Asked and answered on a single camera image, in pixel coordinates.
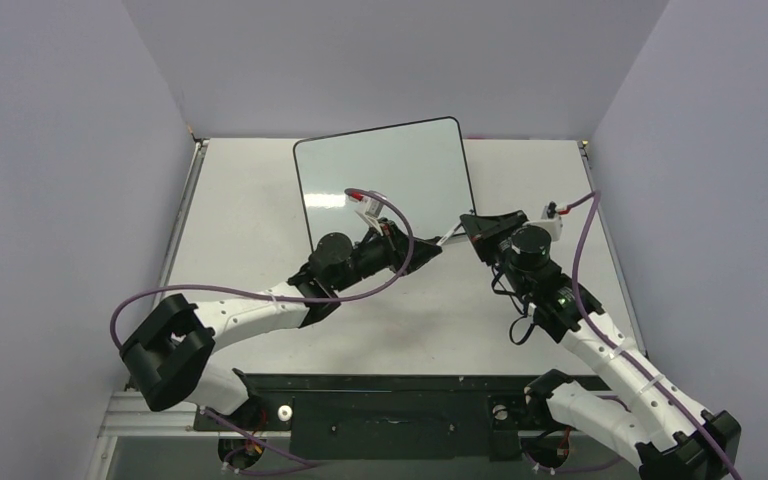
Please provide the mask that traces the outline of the white whiteboard black frame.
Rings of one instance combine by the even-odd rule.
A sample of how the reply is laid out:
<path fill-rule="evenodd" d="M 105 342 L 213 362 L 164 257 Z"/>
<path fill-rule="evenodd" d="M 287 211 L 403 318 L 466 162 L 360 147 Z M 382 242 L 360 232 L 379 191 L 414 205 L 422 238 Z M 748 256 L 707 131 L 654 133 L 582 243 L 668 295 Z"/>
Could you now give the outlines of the white whiteboard black frame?
<path fill-rule="evenodd" d="M 332 232 L 353 240 L 366 232 L 347 188 L 386 197 L 423 239 L 446 234 L 476 210 L 460 124 L 452 116 L 303 139 L 292 152 L 311 245 Z"/>

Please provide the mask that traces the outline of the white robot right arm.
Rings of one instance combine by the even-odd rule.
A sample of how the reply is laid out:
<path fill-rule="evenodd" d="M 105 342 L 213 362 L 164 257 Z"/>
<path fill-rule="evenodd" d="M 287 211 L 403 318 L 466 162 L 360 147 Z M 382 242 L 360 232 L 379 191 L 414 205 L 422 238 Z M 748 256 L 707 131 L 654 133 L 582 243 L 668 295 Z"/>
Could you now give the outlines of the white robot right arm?
<path fill-rule="evenodd" d="M 548 371 L 524 389 L 538 427 L 578 430 L 632 465 L 643 479 L 723 479 L 733 473 L 741 426 L 669 381 L 602 304 L 550 256 L 552 235 L 521 211 L 460 218 L 478 258 L 511 287 L 533 324 L 591 368 L 607 400 L 572 376 Z"/>

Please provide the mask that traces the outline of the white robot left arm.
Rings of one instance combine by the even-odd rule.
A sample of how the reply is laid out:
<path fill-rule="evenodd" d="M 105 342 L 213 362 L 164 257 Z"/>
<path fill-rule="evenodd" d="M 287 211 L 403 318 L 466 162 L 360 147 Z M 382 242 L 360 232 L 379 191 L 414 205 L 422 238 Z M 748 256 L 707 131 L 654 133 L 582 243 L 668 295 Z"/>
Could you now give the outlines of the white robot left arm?
<path fill-rule="evenodd" d="M 359 241 L 329 233 L 296 274 L 253 299 L 164 298 L 119 346 L 119 355 L 150 410 L 192 403 L 245 430 L 257 420 L 258 402 L 241 372 L 215 364 L 214 353 L 258 335 L 318 323 L 340 306 L 339 292 L 384 270 L 408 275 L 441 252 L 440 237 L 414 239 L 387 219 Z"/>

